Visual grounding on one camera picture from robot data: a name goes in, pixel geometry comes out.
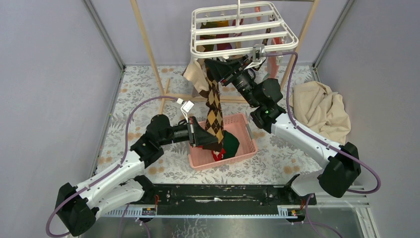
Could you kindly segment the red patterned sock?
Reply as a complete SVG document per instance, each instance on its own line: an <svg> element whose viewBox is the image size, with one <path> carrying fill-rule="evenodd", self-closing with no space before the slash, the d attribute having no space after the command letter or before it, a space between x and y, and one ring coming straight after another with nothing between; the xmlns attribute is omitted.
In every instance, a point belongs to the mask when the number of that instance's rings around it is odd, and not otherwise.
<svg viewBox="0 0 420 238"><path fill-rule="evenodd" d="M224 148L222 148L221 151L214 151L214 150L207 150L207 149L203 151L210 155L211 160L213 162L221 161L224 158L224 155L226 153Z"/></svg>

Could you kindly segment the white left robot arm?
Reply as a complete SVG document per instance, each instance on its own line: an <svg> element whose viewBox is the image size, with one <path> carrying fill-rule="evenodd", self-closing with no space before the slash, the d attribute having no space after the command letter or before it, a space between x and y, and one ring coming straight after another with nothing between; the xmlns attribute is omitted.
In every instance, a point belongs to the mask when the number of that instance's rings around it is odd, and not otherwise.
<svg viewBox="0 0 420 238"><path fill-rule="evenodd" d="M154 196L151 182L145 176L134 177L164 154L163 145L184 141L195 147L216 143L218 139L203 129L195 117L171 126L167 116L154 116L145 133L126 149L122 160L78 185L62 185L54 213L69 234L76 237L92 227L101 215L123 204L151 202Z"/></svg>

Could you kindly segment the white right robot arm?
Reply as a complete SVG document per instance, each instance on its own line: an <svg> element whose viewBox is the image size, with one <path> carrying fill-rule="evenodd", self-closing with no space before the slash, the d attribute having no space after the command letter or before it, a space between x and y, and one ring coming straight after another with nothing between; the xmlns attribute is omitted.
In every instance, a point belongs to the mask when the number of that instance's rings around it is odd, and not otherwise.
<svg viewBox="0 0 420 238"><path fill-rule="evenodd" d="M250 107L255 108L250 115L256 127L290 142L321 167L319 171L291 179L290 187L284 190L285 200L297 204L305 195L320 191L341 198L361 173L360 164L346 157L349 154L358 158L356 146L350 142L340 145L296 121L277 104L283 98L278 80L267 78L256 83L255 74L248 68L250 63L248 57L204 60L212 79L223 86L232 84Z"/></svg>

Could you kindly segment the pink plastic basket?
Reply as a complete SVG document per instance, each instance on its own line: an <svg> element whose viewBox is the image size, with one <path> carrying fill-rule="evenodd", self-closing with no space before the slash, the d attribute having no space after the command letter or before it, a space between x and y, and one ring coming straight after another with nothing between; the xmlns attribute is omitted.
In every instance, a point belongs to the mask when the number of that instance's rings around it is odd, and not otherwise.
<svg viewBox="0 0 420 238"><path fill-rule="evenodd" d="M190 166L196 171L227 165L252 158L257 150L257 144L252 137L248 120L243 113L223 117L224 129L233 134L239 141L239 147L234 157L215 161L210 150L189 147L188 159Z"/></svg>

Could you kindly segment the dark green sock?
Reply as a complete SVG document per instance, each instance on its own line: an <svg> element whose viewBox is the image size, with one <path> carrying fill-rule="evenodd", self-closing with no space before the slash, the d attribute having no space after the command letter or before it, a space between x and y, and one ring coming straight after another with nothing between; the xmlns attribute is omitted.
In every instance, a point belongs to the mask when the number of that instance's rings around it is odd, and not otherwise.
<svg viewBox="0 0 420 238"><path fill-rule="evenodd" d="M236 136L227 130L224 131L224 140L223 140L223 156L222 159L230 159L236 156L239 149L240 142Z"/></svg>

